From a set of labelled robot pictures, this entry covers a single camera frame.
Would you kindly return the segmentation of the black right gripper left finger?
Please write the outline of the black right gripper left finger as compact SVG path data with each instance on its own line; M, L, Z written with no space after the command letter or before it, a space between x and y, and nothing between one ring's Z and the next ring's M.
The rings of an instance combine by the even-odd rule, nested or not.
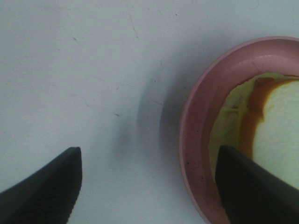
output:
M0 222L65 224L81 186L81 149L71 147L23 181L1 192Z

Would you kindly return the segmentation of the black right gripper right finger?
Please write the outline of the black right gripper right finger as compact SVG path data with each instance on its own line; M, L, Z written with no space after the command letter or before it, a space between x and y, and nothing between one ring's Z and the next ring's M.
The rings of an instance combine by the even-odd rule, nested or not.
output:
M221 146L215 182L232 224L297 224L299 191L233 147Z

